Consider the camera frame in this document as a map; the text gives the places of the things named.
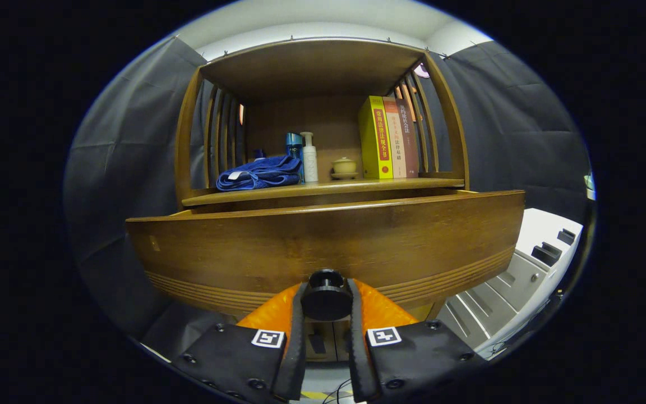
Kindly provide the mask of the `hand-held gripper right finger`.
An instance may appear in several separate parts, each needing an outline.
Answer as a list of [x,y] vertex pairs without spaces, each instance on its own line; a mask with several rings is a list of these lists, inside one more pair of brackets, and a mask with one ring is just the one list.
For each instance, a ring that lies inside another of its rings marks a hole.
[[374,287],[347,282],[356,402],[442,402],[445,393],[489,365],[441,320],[416,320]]

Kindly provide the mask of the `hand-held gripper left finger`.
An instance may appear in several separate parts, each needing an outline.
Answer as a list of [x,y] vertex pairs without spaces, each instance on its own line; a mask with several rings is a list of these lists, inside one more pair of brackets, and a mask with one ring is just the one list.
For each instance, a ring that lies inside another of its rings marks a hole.
[[232,402],[300,399],[305,373],[300,282],[238,324],[216,324],[172,358],[188,378]]

